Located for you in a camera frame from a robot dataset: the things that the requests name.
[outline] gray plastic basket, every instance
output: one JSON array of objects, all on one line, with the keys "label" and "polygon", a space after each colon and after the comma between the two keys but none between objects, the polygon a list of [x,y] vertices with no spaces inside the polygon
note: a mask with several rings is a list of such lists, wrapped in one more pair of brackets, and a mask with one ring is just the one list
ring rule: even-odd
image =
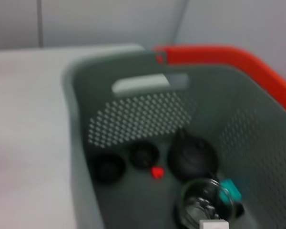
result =
[{"label": "gray plastic basket", "polygon": [[[188,82],[112,92],[120,79],[156,73],[170,81],[186,75]],[[174,132],[184,127],[216,148],[220,172],[243,195],[245,215],[232,228],[286,229],[286,83],[257,59],[226,47],[171,47],[86,60],[69,76],[79,228],[176,228],[173,205],[181,184],[167,169],[166,153]],[[160,149],[159,165],[166,169],[161,180],[129,164],[125,146],[142,139]],[[127,162],[125,176],[113,186],[89,177],[84,159],[100,148],[114,149]]]}]

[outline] white label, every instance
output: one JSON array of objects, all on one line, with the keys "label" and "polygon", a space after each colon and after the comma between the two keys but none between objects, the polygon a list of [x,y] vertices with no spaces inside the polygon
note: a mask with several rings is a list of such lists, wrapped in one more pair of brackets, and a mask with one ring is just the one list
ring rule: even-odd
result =
[{"label": "white label", "polygon": [[229,223],[225,220],[201,220],[200,229],[229,229]]}]

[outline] basket handle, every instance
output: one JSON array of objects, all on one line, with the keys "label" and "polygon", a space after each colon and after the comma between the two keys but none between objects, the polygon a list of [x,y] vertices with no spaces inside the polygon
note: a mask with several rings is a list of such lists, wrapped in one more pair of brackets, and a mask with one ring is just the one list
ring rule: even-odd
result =
[{"label": "basket handle", "polygon": [[286,109],[286,80],[252,54],[230,46],[163,46],[155,49],[159,64],[227,64],[250,76]]},{"label": "basket handle", "polygon": [[141,94],[155,90],[180,90],[188,87],[188,75],[185,73],[150,74],[127,77],[117,80],[112,85],[116,97]]}]

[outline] black round object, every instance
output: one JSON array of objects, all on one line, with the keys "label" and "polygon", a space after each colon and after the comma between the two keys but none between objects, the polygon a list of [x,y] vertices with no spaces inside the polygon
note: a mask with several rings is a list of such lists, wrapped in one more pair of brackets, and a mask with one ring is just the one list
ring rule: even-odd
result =
[{"label": "black round object", "polygon": [[139,169],[149,169],[159,160],[159,150],[148,142],[137,142],[130,146],[130,162]]},{"label": "black round object", "polygon": [[213,178],[218,169],[218,158],[207,141],[192,137],[181,129],[169,150],[168,166],[175,177],[182,181]]},{"label": "black round object", "polygon": [[109,185],[123,176],[126,164],[123,158],[114,152],[100,152],[93,157],[89,170],[97,182]]}]

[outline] teal object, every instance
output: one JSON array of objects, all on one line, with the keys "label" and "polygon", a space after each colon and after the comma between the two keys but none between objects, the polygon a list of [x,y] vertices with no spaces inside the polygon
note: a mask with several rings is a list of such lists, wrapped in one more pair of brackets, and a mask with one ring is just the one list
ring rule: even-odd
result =
[{"label": "teal object", "polygon": [[[234,201],[241,201],[242,194],[238,191],[237,187],[234,185],[234,183],[231,179],[226,179],[226,180],[220,181],[220,185],[229,191],[231,198]],[[223,192],[220,193],[220,199],[224,203],[229,203],[228,197]]]}]

